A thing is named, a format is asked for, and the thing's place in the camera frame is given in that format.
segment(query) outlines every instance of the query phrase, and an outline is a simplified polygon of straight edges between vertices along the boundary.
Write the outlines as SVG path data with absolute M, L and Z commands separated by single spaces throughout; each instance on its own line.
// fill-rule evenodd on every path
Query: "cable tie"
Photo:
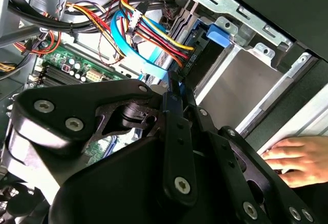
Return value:
M 70 35 L 71 37 L 74 36 L 74 32 L 73 32 L 73 23 L 70 24 L 70 32 L 69 32 L 69 35 Z

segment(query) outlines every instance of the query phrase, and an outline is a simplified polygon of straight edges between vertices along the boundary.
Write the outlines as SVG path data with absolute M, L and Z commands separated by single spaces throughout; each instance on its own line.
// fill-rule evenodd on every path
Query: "cable connector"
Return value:
M 136 8 L 135 11 L 131 17 L 130 23 L 128 25 L 127 35 L 130 37 L 134 36 L 135 31 L 137 30 L 138 24 L 140 22 L 140 19 L 142 15 L 146 13 L 148 10 L 149 3 L 143 2 L 140 3 Z
M 22 51 L 22 56 L 27 56 L 32 52 L 33 49 L 33 42 L 31 39 L 29 39 L 25 44 L 24 44 L 25 50 Z

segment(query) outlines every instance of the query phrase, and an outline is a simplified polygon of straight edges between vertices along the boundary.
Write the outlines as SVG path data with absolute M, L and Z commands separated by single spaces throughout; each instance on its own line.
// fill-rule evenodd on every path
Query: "capacitor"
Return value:
M 72 75 L 72 76 L 74 76 L 75 73 L 76 73 L 76 70 L 75 70 L 75 69 L 72 69 L 72 70 L 69 72 L 69 74 Z
M 87 81 L 86 75 L 81 76 L 81 81 L 82 82 L 86 82 Z
M 71 59 L 68 60 L 68 63 L 70 65 L 74 65 L 75 64 L 75 60 L 73 58 L 71 58 Z
M 76 64 L 74 64 L 74 68 L 75 68 L 75 69 L 80 69 L 80 68 L 81 68 L 81 64 L 80 64 L 80 63 L 76 63 Z
M 80 79 L 82 75 L 83 75 L 83 72 L 82 72 L 82 71 L 78 71 L 78 72 L 75 74 L 75 78 Z

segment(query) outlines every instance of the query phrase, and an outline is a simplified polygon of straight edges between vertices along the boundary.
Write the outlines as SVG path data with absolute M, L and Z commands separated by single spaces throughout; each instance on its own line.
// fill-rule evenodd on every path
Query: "blue tab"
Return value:
M 214 24 L 210 26 L 206 36 L 222 47 L 226 48 L 230 45 L 229 34 Z

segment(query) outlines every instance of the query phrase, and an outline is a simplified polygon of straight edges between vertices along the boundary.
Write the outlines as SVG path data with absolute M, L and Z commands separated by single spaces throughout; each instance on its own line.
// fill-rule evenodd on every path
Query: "computer component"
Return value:
M 49 87 L 126 78 L 110 67 L 100 67 L 64 47 L 58 47 L 53 53 L 37 59 L 28 84 L 30 87 Z

